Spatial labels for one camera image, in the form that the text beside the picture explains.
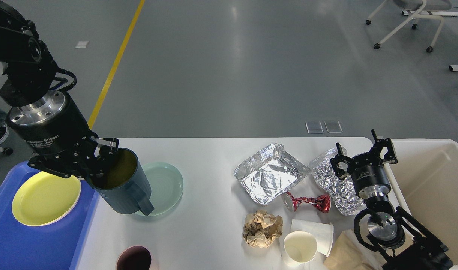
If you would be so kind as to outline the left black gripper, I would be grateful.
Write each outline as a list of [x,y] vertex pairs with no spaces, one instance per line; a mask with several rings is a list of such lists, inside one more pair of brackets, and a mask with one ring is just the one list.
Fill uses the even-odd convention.
[[68,179],[103,178],[115,163],[119,140],[98,138],[71,96],[49,91],[26,106],[14,106],[6,116],[8,127],[35,152],[28,166]]

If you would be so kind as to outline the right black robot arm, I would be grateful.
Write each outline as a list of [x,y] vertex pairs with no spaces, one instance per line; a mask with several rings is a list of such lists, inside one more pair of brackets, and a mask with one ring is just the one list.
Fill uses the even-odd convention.
[[393,207],[392,190],[384,164],[397,164],[392,141],[379,139],[371,130],[374,144],[368,152],[346,156],[337,143],[337,154],[330,159],[335,176],[351,177],[355,194],[366,209],[354,219],[356,239],[386,260],[384,270],[448,270],[453,267],[448,247],[402,207]]

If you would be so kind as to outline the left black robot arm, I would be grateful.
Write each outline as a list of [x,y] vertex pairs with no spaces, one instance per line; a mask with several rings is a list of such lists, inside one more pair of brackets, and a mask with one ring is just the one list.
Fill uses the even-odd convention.
[[59,68],[35,24],[2,1],[0,63],[7,75],[0,96],[11,107],[6,124],[35,152],[28,165],[62,178],[106,178],[119,141],[90,130],[68,94],[74,73]]

